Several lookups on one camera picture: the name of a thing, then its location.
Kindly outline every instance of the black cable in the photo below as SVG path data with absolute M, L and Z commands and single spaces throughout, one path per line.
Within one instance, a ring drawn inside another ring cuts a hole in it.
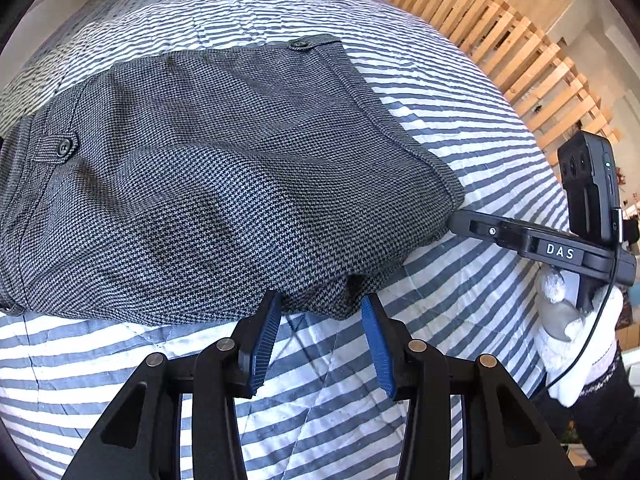
M 607 291 L 606 291 L 606 293 L 604 295 L 604 298 L 602 300 L 602 304 L 600 305 L 600 310 L 596 314 L 596 319 L 593 322 L 593 326 L 591 327 L 591 331 L 589 332 L 589 335 L 587 336 L 587 341 L 585 341 L 584 345 L 582 345 L 582 348 L 580 349 L 580 352 L 578 352 L 578 356 L 574 359 L 574 361 L 569 365 L 569 367 L 564 372 L 562 372 L 560 375 L 558 375 L 558 377 L 556 377 L 553 381 L 551 381 L 547 386 L 545 386 L 538 393 L 536 393 L 536 395 L 531 400 L 536 400 L 539 396 L 541 396 L 545 392 L 548 392 L 549 389 L 552 386 L 554 386 L 555 384 L 558 384 L 558 381 L 560 381 L 562 378 L 564 378 L 574 368 L 575 364 L 580 360 L 580 358 L 584 354 L 585 350 L 587 349 L 587 346 L 589 346 L 589 342 L 591 341 L 591 337 L 593 337 L 593 333 L 596 331 L 596 328 L 598 327 L 598 322 L 600 321 L 600 317 L 602 316 L 602 313 L 604 312 L 605 306 L 607 305 L 607 301 L 609 301 L 609 296 L 611 295 L 611 291 L 613 290 L 613 286 L 616 284 L 616 275 L 618 274 L 618 264 L 620 262 L 620 253 L 621 252 L 622 252 L 622 245 L 620 243 L 617 243 L 616 244 L 616 249 L 615 249 L 615 252 L 614 252 L 614 256 L 613 256 L 613 266 L 611 268 L 611 274 L 609 275 L 609 286 L 607 287 Z

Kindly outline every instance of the wooden bed rail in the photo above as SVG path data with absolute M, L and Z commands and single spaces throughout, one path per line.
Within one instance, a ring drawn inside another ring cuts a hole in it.
M 494 82 L 534 134 L 551 166 L 575 129 L 615 144 L 611 113 L 562 49 L 504 0 L 387 0 L 419 16 Z

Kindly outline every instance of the black button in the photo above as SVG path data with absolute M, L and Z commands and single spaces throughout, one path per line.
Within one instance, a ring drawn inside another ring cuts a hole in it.
M 56 148 L 56 155 L 60 157 L 67 156 L 73 146 L 74 142 L 68 137 L 65 137 L 58 143 L 58 146 Z

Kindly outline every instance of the metal pin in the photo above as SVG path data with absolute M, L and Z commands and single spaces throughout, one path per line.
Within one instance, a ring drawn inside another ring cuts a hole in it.
M 498 364 L 498 359 L 491 354 L 482 354 L 480 356 L 480 364 L 485 368 L 493 368 Z
M 146 356 L 145 363 L 147 366 L 158 366 L 164 360 L 164 356 L 156 352 L 155 354 L 149 354 Z
M 427 349 L 427 343 L 421 339 L 411 339 L 409 341 L 409 350 L 414 352 L 424 352 Z
M 236 346 L 236 343 L 230 337 L 223 337 L 220 341 L 216 343 L 216 346 L 218 347 L 218 350 L 222 350 L 223 352 L 226 352 L 228 350 L 232 350 L 233 347 Z

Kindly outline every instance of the mattress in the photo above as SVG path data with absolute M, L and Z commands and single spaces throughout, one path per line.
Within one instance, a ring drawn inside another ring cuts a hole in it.
M 341 38 L 407 134 L 465 187 L 464 206 L 567 229 L 543 153 L 484 74 L 419 18 L 382 0 L 90 0 L 0 95 L 0 132 L 63 89 L 116 62 L 307 34 Z M 446 235 L 416 248 L 379 291 L 390 316 L 451 356 L 493 353 L 526 393 L 540 382 L 532 340 L 537 264 Z M 34 470 L 60 478 L 92 425 L 149 353 L 199 352 L 226 323 L 148 327 L 25 314 L 0 317 L 0 416 Z M 282 317 L 264 386 L 236 410 L 248 477 L 394 478 L 407 405 L 378 387 L 360 314 Z M 451 399 L 452 471 L 462 474 L 460 400 Z M 193 477 L 191 402 L 180 434 Z

